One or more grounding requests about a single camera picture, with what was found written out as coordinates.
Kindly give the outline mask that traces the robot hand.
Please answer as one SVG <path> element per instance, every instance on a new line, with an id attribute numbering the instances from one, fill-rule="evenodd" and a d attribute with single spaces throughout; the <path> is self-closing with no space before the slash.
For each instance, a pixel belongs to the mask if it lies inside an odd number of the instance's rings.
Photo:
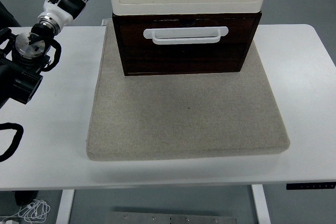
<path id="1" fill-rule="evenodd" d="M 54 35 L 61 32 L 64 26 L 71 24 L 84 10 L 89 0 L 45 0 L 44 11 L 37 22 L 53 30 Z"/>

